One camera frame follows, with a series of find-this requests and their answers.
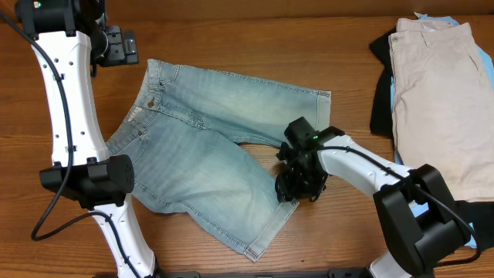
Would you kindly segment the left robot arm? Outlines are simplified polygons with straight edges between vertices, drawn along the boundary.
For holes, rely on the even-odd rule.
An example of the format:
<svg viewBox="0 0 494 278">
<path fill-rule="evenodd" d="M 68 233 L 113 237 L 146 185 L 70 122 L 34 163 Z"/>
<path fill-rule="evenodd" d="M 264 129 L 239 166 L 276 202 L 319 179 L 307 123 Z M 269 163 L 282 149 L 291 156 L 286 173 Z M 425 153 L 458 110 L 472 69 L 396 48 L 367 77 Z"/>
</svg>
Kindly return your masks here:
<svg viewBox="0 0 494 278">
<path fill-rule="evenodd" d="M 132 162 L 110 154 L 93 98 L 99 67 L 138 63 L 134 33 L 107 25 L 102 1 L 19 0 L 15 14 L 15 30 L 39 62 L 49 105 L 52 165 L 39 173 L 42 186 L 78 202 L 97 222 L 119 277 L 159 277 L 132 204 Z"/>
</svg>

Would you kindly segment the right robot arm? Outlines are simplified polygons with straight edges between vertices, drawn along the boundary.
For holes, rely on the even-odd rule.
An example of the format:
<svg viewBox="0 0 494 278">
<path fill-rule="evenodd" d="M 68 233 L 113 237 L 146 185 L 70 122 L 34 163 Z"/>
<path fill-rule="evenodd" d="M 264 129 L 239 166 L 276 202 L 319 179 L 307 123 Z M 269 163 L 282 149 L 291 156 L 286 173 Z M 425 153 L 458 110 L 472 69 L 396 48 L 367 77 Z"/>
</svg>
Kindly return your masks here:
<svg viewBox="0 0 494 278">
<path fill-rule="evenodd" d="M 436 267 L 475 232 L 457 213 L 440 172 L 410 168 L 356 144 L 336 127 L 316 131 L 301 117 L 286 128 L 277 155 L 284 161 L 275 183 L 278 200 L 315 202 L 336 176 L 374 200 L 387 252 L 363 269 L 334 270 L 344 277 L 432 277 Z"/>
</svg>

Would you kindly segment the light blue denim shorts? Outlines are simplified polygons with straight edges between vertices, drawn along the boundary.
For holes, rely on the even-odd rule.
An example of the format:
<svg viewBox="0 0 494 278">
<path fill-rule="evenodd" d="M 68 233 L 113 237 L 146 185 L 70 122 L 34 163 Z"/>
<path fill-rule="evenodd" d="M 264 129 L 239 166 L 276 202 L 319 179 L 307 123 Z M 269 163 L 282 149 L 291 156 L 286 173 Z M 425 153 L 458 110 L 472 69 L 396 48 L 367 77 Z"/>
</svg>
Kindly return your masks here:
<svg viewBox="0 0 494 278">
<path fill-rule="evenodd" d="M 257 261 L 297 208 L 246 144 L 279 147 L 289 123 L 330 124 L 331 94 L 255 76 L 151 59 L 139 94 L 107 141 L 134 166 L 134 197 L 152 212 L 188 213 Z"/>
</svg>

